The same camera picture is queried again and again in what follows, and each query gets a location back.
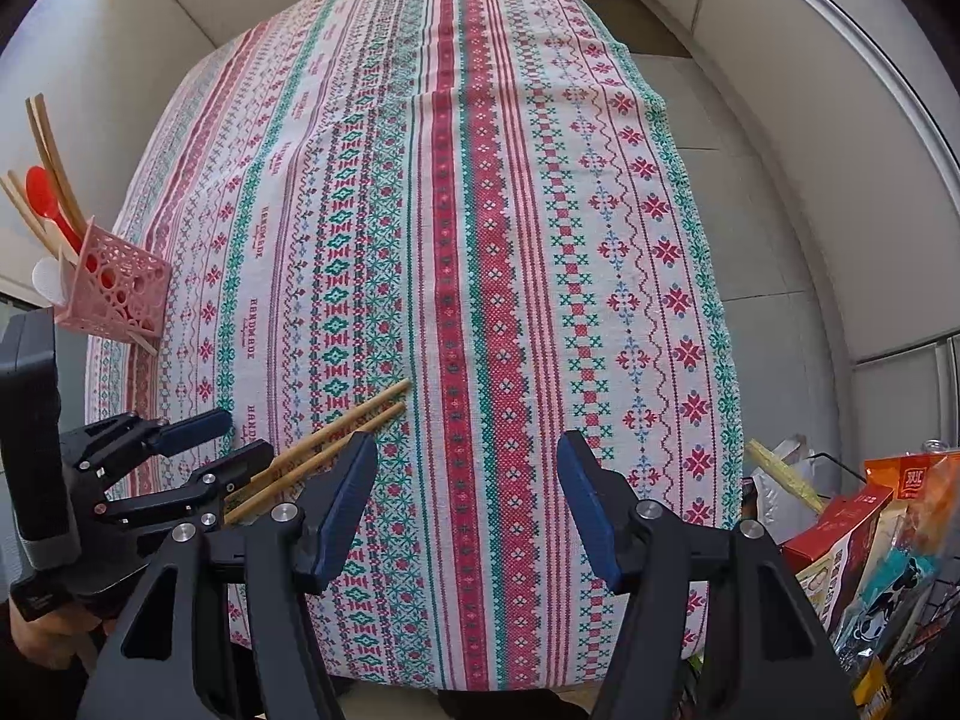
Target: utensil holder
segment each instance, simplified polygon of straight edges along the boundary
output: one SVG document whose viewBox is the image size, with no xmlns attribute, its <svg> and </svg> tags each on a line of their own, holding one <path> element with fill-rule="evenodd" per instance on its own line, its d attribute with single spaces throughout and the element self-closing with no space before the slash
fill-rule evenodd
<svg viewBox="0 0 960 720">
<path fill-rule="evenodd" d="M 99 228 L 91 219 L 83 237 L 73 290 L 55 309 L 61 327 L 132 343 L 163 332 L 170 263 Z"/>
</svg>

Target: patterned tablecloth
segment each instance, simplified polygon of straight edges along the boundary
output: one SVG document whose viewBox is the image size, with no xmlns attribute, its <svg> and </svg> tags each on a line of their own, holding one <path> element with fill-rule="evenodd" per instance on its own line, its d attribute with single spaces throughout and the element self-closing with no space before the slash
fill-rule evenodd
<svg viewBox="0 0 960 720">
<path fill-rule="evenodd" d="M 684 519 L 738 517 L 736 375 L 688 177 L 664 102 L 580 0 L 301 1 L 190 71 L 116 231 L 173 264 L 166 326 L 155 359 L 92 341 L 88 419 L 223 406 L 233 445 L 278 451 L 414 381 L 312 601 L 334 674 L 603 676 L 623 607 L 560 494 L 564 429 Z M 689 653 L 702 586 L 688 611 Z"/>
</svg>

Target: orange package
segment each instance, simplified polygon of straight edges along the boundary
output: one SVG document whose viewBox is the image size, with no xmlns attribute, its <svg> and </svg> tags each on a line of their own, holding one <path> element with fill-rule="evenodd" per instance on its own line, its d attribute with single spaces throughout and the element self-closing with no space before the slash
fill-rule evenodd
<svg viewBox="0 0 960 720">
<path fill-rule="evenodd" d="M 943 455 L 904 455 L 899 458 L 867 460 L 867 481 L 894 491 L 894 499 L 908 501 L 917 497 L 930 463 Z"/>
<path fill-rule="evenodd" d="M 960 452 L 928 455 L 920 495 L 906 509 L 912 547 L 920 555 L 935 555 L 947 534 L 960 491 Z"/>
</svg>

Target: wooden chopsticks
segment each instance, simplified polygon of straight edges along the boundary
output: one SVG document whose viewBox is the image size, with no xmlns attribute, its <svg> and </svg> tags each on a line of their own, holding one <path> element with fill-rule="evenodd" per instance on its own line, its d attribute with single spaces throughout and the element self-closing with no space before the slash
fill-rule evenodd
<svg viewBox="0 0 960 720">
<path fill-rule="evenodd" d="M 56 246 L 54 245 L 53 240 L 47 235 L 47 230 L 43 226 L 43 221 L 40 218 L 37 218 L 37 214 L 34 213 L 30 207 L 30 203 L 27 201 L 27 193 L 23 189 L 23 184 L 20 183 L 20 179 L 17 178 L 16 173 L 10 170 L 7 173 L 7 177 L 10 179 L 13 189 L 7 186 L 7 182 L 0 178 L 0 186 L 3 187 L 4 193 L 8 196 L 13 207 L 16 208 L 16 212 L 20 215 L 24 223 L 30 228 L 32 234 L 37 237 L 37 240 L 40 241 L 47 251 L 56 257 L 58 252 L 56 252 Z"/>
<path fill-rule="evenodd" d="M 69 221 L 74 232 L 80 236 L 80 240 L 83 240 L 83 236 L 86 235 L 86 220 L 80 211 L 77 196 L 73 194 L 70 181 L 66 177 L 64 161 L 61 160 L 59 150 L 56 148 L 54 130 L 50 125 L 50 118 L 47 116 L 47 103 L 45 103 L 43 95 L 37 95 L 34 98 L 34 105 L 37 108 L 37 119 L 40 119 L 40 132 L 43 135 L 43 143 L 37 140 L 37 132 L 35 132 L 34 120 L 31 116 L 30 100 L 26 100 L 26 103 L 27 115 L 31 120 L 30 129 L 34 132 L 34 140 L 37 141 L 37 150 L 40 151 L 40 159 L 43 159 L 42 146 L 45 144 L 47 158 L 53 168 L 53 180 L 51 180 L 51 184 L 55 187 L 54 192 L 56 198 L 59 199 L 59 204 L 61 204 L 61 208 L 64 209 L 66 220 Z M 47 167 L 47 160 L 43 162 L 43 167 Z"/>
<path fill-rule="evenodd" d="M 56 202 L 61 207 L 61 212 L 64 214 L 67 223 L 80 236 L 80 240 L 83 240 L 83 236 L 86 234 L 86 220 L 83 218 L 83 212 L 80 210 L 80 205 L 66 177 L 64 161 L 61 160 L 59 150 L 56 148 L 54 131 L 50 124 L 50 117 L 47 114 L 47 105 L 43 95 L 37 95 L 33 100 L 25 100 L 25 105 L 27 107 L 27 120 L 30 122 L 30 132 L 32 132 L 34 143 L 37 145 L 40 162 L 43 163 L 43 168 L 46 170 L 50 189 L 56 196 Z M 16 173 L 8 170 L 7 177 L 11 186 L 7 186 L 7 183 L 0 178 L 0 186 L 3 187 L 4 194 L 8 196 L 27 228 L 42 243 L 44 248 L 54 257 L 59 256 L 59 251 L 64 245 L 59 229 L 56 230 L 56 233 L 52 232 L 47 228 L 44 220 L 34 213 L 23 184 Z M 67 249 L 72 252 L 69 245 L 67 245 Z"/>
<path fill-rule="evenodd" d="M 403 394 L 410 386 L 410 380 L 404 379 L 393 386 L 384 389 L 380 394 L 373 396 L 370 400 L 354 406 L 347 413 L 323 426 L 317 432 L 299 440 L 289 449 L 281 452 L 274 458 L 270 467 L 261 473 L 256 474 L 246 487 L 237 490 L 226 499 L 227 505 L 238 504 L 236 508 L 228 512 L 224 517 L 227 525 L 246 517 L 248 514 L 258 511 L 280 493 L 289 490 L 296 485 L 307 474 L 319 469 L 325 464 L 330 463 L 337 454 L 347 446 L 350 434 L 335 440 L 323 450 L 317 451 L 320 445 L 330 437 L 349 428 L 360 418 L 370 415 L 370 413 L 384 405 L 388 401 Z M 356 429 L 367 432 L 373 432 L 378 427 L 386 424 L 395 416 L 403 413 L 406 408 L 403 401 L 395 403 L 387 409 L 382 410 L 376 416 L 365 421 Z"/>
</svg>

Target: packaged food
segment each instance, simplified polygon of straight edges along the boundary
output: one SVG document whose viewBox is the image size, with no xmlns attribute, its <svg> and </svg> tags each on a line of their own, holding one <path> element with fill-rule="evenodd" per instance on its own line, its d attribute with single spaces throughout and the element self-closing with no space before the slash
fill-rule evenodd
<svg viewBox="0 0 960 720">
<path fill-rule="evenodd" d="M 856 685 L 871 660 L 885 658 L 901 633 L 930 581 L 934 562 L 930 557 L 911 555 L 894 549 L 882 562 L 874 579 L 854 604 L 858 614 L 845 621 L 845 630 L 837 637 L 837 658 L 851 683 Z"/>
<path fill-rule="evenodd" d="M 906 501 L 891 501 L 880 512 L 880 517 L 877 517 L 874 543 L 870 547 L 870 555 L 867 556 L 867 562 L 863 566 L 860 586 L 856 589 L 857 597 L 863 594 L 867 584 L 872 581 L 875 573 L 877 573 L 877 568 L 880 568 L 880 564 L 890 554 L 890 550 L 899 543 L 899 536 L 904 529 L 904 522 L 906 522 L 906 507 Z"/>
<path fill-rule="evenodd" d="M 860 720 L 883 720 L 890 712 L 891 694 L 883 664 L 873 659 L 860 684 L 853 690 Z"/>
<path fill-rule="evenodd" d="M 936 456 L 923 454 L 867 460 L 863 464 L 863 469 L 868 482 L 891 488 L 896 500 L 912 500 L 920 492 L 923 477 L 934 457 Z"/>
<path fill-rule="evenodd" d="M 856 598 L 877 519 L 892 497 L 890 488 L 866 485 L 853 498 L 832 501 L 816 525 L 784 543 L 784 558 L 828 632 Z"/>
<path fill-rule="evenodd" d="M 906 509 L 906 524 L 899 546 L 918 555 L 936 555 L 947 534 L 957 504 L 960 485 L 960 452 L 928 455 L 920 493 Z"/>
</svg>

